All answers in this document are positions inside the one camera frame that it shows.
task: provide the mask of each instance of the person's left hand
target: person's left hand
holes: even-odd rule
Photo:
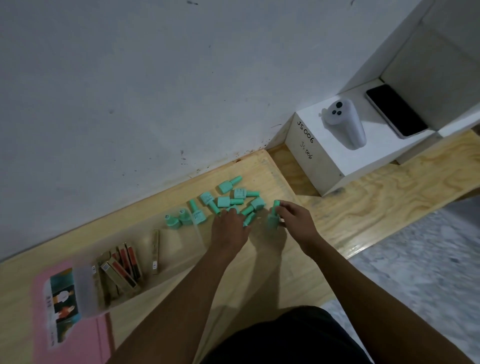
[[[230,263],[248,240],[251,226],[243,227],[245,217],[234,208],[222,210],[212,224],[212,244],[209,250],[220,254]]]

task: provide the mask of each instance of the wooden board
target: wooden board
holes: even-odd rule
[[[283,150],[283,160],[277,158]],[[172,187],[19,254],[0,265],[0,352],[6,363],[30,363],[32,339],[29,285],[43,269],[64,261],[89,244],[184,203],[238,174],[243,185],[262,191],[268,206],[276,198],[302,201],[318,230],[345,256],[408,225],[430,211],[460,197],[480,184],[480,140],[465,133],[442,149],[398,166],[389,164],[325,198],[305,181],[285,147],[271,151],[282,173],[265,151],[258,151],[214,171]],[[291,237],[280,230],[274,236],[263,227],[265,214],[245,248],[220,283],[198,357],[222,337],[254,322],[274,318],[282,309],[299,304],[320,305],[333,297],[315,264]],[[201,225],[205,242],[210,224]],[[161,291],[151,290],[111,313],[118,346],[183,275]]]

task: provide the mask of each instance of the wooden surface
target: wooden surface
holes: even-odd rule
[[[262,191],[271,206],[276,198],[301,201],[318,230],[345,256],[351,256],[480,184],[480,139],[471,132],[442,149],[398,166],[389,164],[325,198],[317,196],[284,146],[258,151],[236,162],[172,187],[148,199],[68,232],[0,265],[0,358],[30,363],[32,358],[29,285],[43,269],[68,259],[89,244],[143,221],[242,174],[242,185]],[[292,238],[255,222],[249,242],[220,283],[199,355],[222,337],[285,307],[320,305],[333,294],[313,262]],[[205,242],[210,223],[201,225]],[[162,291],[151,290],[111,313],[118,346],[182,276]]]

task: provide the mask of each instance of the clear plastic tray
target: clear plastic tray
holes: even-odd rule
[[[173,230],[165,222],[166,214],[178,216],[182,208],[192,217],[186,206],[177,206],[99,240],[72,258],[75,295],[82,317],[101,315],[129,300],[126,294],[122,294],[120,298],[112,300],[106,310],[98,307],[92,263],[111,248],[127,242],[134,245],[143,274],[139,294],[170,280],[200,260],[206,247],[198,227],[194,224],[182,225],[178,230]],[[155,229],[160,230],[160,244],[158,274],[153,275],[152,243]]]

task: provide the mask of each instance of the phone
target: phone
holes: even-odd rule
[[[371,88],[365,97],[400,138],[406,139],[428,129],[420,116],[389,85]]]

